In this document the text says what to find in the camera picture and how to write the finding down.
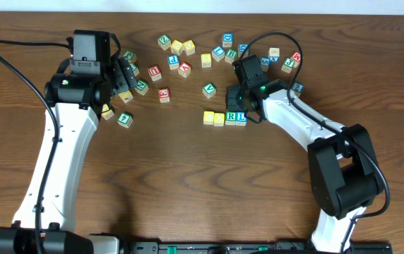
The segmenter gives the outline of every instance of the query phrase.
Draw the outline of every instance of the wire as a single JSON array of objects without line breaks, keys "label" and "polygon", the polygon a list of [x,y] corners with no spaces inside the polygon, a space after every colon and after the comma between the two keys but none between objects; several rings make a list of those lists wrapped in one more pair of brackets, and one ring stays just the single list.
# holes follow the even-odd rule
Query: wire
[{"label": "wire", "polygon": [[343,239],[341,245],[342,245],[342,250],[340,250],[340,252],[343,252],[344,247],[345,247],[345,243],[348,239],[348,236],[351,234],[352,231],[352,227],[353,225],[355,225],[357,223],[357,220],[360,218],[367,218],[367,217],[375,217],[378,216],[380,214],[383,214],[388,206],[391,203],[391,192],[389,190],[388,184],[387,184],[387,180],[386,177],[384,177],[384,174],[382,172],[382,170],[378,167],[378,164],[369,156],[369,154],[364,150],[364,148],[362,148],[359,144],[357,144],[355,141],[351,140],[350,138],[348,138],[345,134],[341,133],[340,131],[337,131],[336,129],[332,128],[331,126],[327,125],[325,121],[321,121],[319,119],[317,119],[315,116],[312,116],[309,112],[305,111],[303,108],[301,108],[296,102],[294,98],[291,98],[290,96],[290,91],[293,88],[293,85],[295,84],[296,78],[299,74],[299,72],[301,71],[301,67],[302,67],[302,62],[304,60],[303,57],[303,53],[302,53],[302,48],[301,45],[299,45],[299,42],[293,38],[291,35],[288,35],[286,33],[283,32],[270,32],[270,33],[266,33],[264,35],[261,35],[259,37],[257,37],[256,39],[252,40],[246,47],[246,49],[243,51],[242,55],[240,56],[240,58],[243,58],[244,54],[247,52],[247,50],[251,47],[251,45],[253,43],[255,43],[256,41],[267,37],[267,36],[271,36],[271,35],[282,35],[290,40],[292,40],[295,44],[296,47],[299,50],[299,53],[301,54],[301,61],[299,63],[298,69],[295,73],[295,75],[293,76],[292,80],[290,81],[290,84],[288,86],[287,89],[287,98],[289,100],[289,103],[294,106],[298,111],[300,111],[301,113],[303,113],[303,115],[307,116],[309,119],[311,119],[312,121],[314,121],[315,123],[317,123],[318,125],[320,125],[320,127],[322,128],[326,128],[327,130],[335,133],[336,135],[338,135],[340,138],[342,138],[345,142],[348,142],[348,144],[350,146],[352,146],[353,148],[355,148],[358,152],[360,152],[362,155],[364,155],[372,164],[372,166],[374,167],[376,173],[379,175],[379,178],[382,180],[383,182],[383,186],[384,186],[384,193],[386,194],[386,201],[384,202],[383,207],[380,210],[377,210],[375,212],[370,212],[367,214],[358,214],[355,215],[351,218],[351,222],[350,225],[348,226],[345,238]]},{"label": "wire", "polygon": [[[60,46],[60,47],[66,47],[66,48],[69,47],[68,45],[54,43],[54,42],[13,42],[13,41],[8,41],[8,40],[0,40],[0,43],[23,45],[23,46]],[[42,212],[42,198],[44,195],[45,185],[47,184],[49,170],[50,170],[52,162],[53,162],[54,153],[56,152],[56,148],[57,148],[57,145],[59,142],[59,125],[58,125],[58,121],[57,121],[56,116],[54,115],[52,109],[48,106],[43,95],[31,83],[31,81],[29,81],[20,71],[18,71],[15,67],[13,67],[2,56],[0,56],[0,62],[2,64],[4,64],[9,70],[13,71],[21,80],[25,81],[25,83],[31,88],[31,90],[34,91],[34,93],[39,97],[40,101],[43,103],[43,105],[47,109],[48,114],[50,115],[52,122],[53,122],[54,138],[52,141],[53,142],[52,149],[50,150],[48,161],[47,161],[47,164],[46,164],[45,170],[44,170],[44,175],[43,175],[42,181],[40,183],[39,192],[37,194],[37,203],[36,203],[36,207],[35,207],[35,241],[37,244],[37,253],[43,254],[43,253],[45,253],[45,250],[44,250],[43,242],[40,239],[40,222],[41,222],[40,215]]]}]

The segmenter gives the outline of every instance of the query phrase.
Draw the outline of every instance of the wood grain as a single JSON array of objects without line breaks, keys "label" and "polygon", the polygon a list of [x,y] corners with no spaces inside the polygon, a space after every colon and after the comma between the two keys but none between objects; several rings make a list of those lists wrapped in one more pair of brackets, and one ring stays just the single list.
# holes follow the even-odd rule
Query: wood grain
[{"label": "wood grain", "polygon": [[[91,141],[76,204],[77,234],[111,231],[162,241],[310,237],[319,207],[304,149],[270,123],[202,124],[203,110],[225,111],[225,89],[237,80],[224,61],[202,69],[200,54],[220,44],[224,32],[234,33],[237,47],[278,30],[303,46],[301,98],[330,119],[365,126],[391,187],[388,212],[360,220],[353,239],[390,241],[394,253],[404,253],[404,17],[0,13],[0,38],[7,40],[65,42],[75,29],[115,33],[123,50],[137,53],[138,77],[150,86],[128,104],[113,101],[117,116],[133,114],[130,129],[102,120]],[[196,54],[181,56],[193,67],[188,78],[169,70],[170,52],[157,44],[163,33],[196,44]],[[263,56],[272,46],[282,57],[295,50],[290,41],[269,37],[251,53]],[[0,54],[43,87],[69,53],[0,45]],[[155,64],[163,79],[151,82],[146,69]],[[268,73],[288,80],[281,64]],[[208,82],[218,88],[211,99],[202,94]],[[159,102],[162,87],[170,89],[171,103]],[[25,195],[43,128],[43,106],[0,63],[0,226],[10,224]],[[380,195],[369,211],[383,201]]]}]

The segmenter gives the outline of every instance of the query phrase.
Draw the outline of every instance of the wooden tabletop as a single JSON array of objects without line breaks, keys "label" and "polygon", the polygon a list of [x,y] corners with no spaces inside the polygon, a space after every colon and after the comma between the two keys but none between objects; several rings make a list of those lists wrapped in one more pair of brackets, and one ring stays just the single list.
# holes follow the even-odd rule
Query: wooden tabletop
[{"label": "wooden tabletop", "polygon": [[[298,81],[301,99],[324,116],[369,131],[392,193],[384,215],[361,219],[356,241],[389,241],[404,253],[404,16],[208,15],[147,13],[0,13],[0,38],[62,42],[75,29],[115,33],[123,51],[137,53],[138,78],[150,90],[124,104],[116,116],[133,115],[130,129],[115,118],[101,120],[89,145],[76,201],[76,233],[112,232],[128,239],[161,241],[276,241],[309,238],[319,206],[311,193],[307,153],[279,127],[204,126],[203,111],[225,111],[225,91],[237,79],[232,66],[213,61],[201,68],[200,54],[234,33],[234,48],[265,32],[296,37],[304,50]],[[188,78],[167,64],[170,50],[157,38],[193,40],[196,53]],[[295,46],[282,37],[257,42],[251,53],[279,47],[281,60]],[[0,44],[0,54],[43,90],[69,53],[56,47]],[[158,64],[162,79],[147,68]],[[202,87],[212,82],[216,96]],[[161,104],[158,89],[171,102]],[[44,131],[44,107],[17,76],[0,63],[0,226],[9,226],[29,186]],[[384,195],[368,212],[379,209]]]}]

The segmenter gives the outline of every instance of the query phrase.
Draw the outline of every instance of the black cable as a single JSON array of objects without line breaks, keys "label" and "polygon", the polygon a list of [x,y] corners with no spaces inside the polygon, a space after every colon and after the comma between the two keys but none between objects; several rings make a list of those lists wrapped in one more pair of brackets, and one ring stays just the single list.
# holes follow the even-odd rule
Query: black cable
[{"label": "black cable", "polygon": [[391,202],[391,192],[390,192],[390,190],[389,190],[389,188],[388,188],[387,180],[386,180],[386,178],[384,177],[383,172],[382,172],[382,171],[380,170],[380,168],[378,167],[378,164],[368,155],[368,153],[367,153],[359,144],[357,144],[355,141],[353,141],[353,140],[351,140],[350,138],[348,138],[345,134],[341,133],[340,131],[337,131],[336,129],[330,127],[329,125],[326,125],[326,122],[325,122],[325,121],[319,120],[319,119],[317,119],[315,116],[312,116],[309,112],[303,110],[303,108],[301,108],[298,104],[295,103],[295,99],[294,99],[294,98],[291,98],[291,96],[290,96],[290,90],[293,88],[293,85],[295,84],[296,78],[297,78],[297,76],[298,76],[298,74],[299,74],[299,71],[301,70],[302,62],[303,62],[303,60],[304,60],[301,45],[299,45],[299,42],[298,42],[295,38],[293,38],[292,36],[290,36],[290,35],[288,35],[288,34],[285,34],[285,33],[283,33],[283,32],[270,32],[270,33],[261,35],[261,36],[257,37],[256,39],[252,40],[252,42],[250,42],[250,43],[247,45],[246,49],[243,51],[243,54],[240,56],[240,58],[243,58],[244,54],[247,52],[247,50],[250,48],[250,46],[251,46],[253,43],[255,43],[256,41],[258,41],[258,40],[260,40],[260,39],[262,39],[262,38],[264,38],[264,37],[270,36],[270,35],[282,35],[282,36],[284,36],[284,37],[286,37],[286,38],[292,40],[292,41],[296,44],[296,47],[298,48],[299,53],[301,54],[301,62],[299,63],[298,69],[297,69],[295,75],[293,76],[292,80],[290,81],[290,84],[289,84],[288,89],[287,89],[287,98],[289,99],[289,103],[290,103],[292,106],[294,106],[298,111],[300,111],[301,113],[303,113],[303,115],[307,116],[309,119],[311,119],[312,121],[314,121],[315,123],[317,123],[318,125],[320,125],[320,127],[326,128],[326,129],[328,129],[329,131],[335,133],[335,134],[338,135],[340,138],[342,138],[344,141],[348,142],[348,144],[349,144],[350,146],[352,146],[352,147],[355,148],[358,152],[360,152],[362,155],[364,155],[364,156],[370,161],[370,163],[372,164],[372,166],[375,168],[376,173],[379,175],[379,178],[381,178],[381,180],[382,180],[382,182],[383,182],[383,185],[384,185],[384,193],[386,194],[386,201],[384,202],[383,207],[382,207],[380,210],[378,210],[378,211],[370,212],[370,213],[368,213],[368,214],[355,215],[355,216],[353,216],[353,217],[351,218],[351,222],[350,222],[350,225],[348,226],[348,229],[347,229],[345,238],[343,239],[343,241],[342,241],[342,243],[341,243],[341,245],[342,245],[342,250],[340,250],[340,252],[343,252],[343,251],[344,251],[343,249],[344,249],[344,247],[345,247],[345,244],[346,244],[346,241],[347,241],[347,239],[348,239],[348,236],[350,235],[350,233],[351,233],[351,231],[352,231],[352,227],[353,227],[354,224],[357,223],[357,220],[358,220],[358,219],[360,219],[360,218],[367,218],[367,217],[378,216],[378,215],[380,215],[380,214],[383,214],[383,213],[387,210],[387,208],[388,208],[388,206],[390,205],[390,202]]},{"label": "black cable", "polygon": [[[60,46],[60,47],[66,47],[68,48],[68,45],[65,44],[60,44],[60,43],[53,43],[53,42],[13,42],[13,41],[8,41],[8,40],[0,40],[0,43],[4,44],[13,44],[13,45],[23,45],[23,46]],[[39,192],[37,194],[37,203],[36,203],[36,208],[35,208],[35,241],[37,244],[37,253],[43,254],[45,253],[44,251],[44,246],[43,243],[40,239],[40,215],[42,212],[42,198],[44,195],[44,190],[45,190],[45,185],[47,183],[48,179],[48,174],[50,167],[53,162],[53,157],[54,153],[56,152],[56,148],[59,142],[59,125],[58,121],[56,119],[56,116],[54,115],[52,109],[48,106],[47,102],[45,101],[45,98],[42,96],[40,91],[20,72],[18,71],[15,67],[13,67],[9,62],[7,62],[3,57],[0,56],[0,62],[4,64],[9,70],[13,71],[18,77],[20,77],[21,80],[25,81],[25,83],[34,91],[34,93],[39,97],[40,101],[43,103],[45,108],[48,111],[48,114],[50,115],[53,126],[54,126],[54,138],[53,138],[53,144],[52,144],[52,149],[50,150],[47,165],[45,166],[44,170],[44,175],[42,177],[42,181],[40,183],[39,187]]]}]

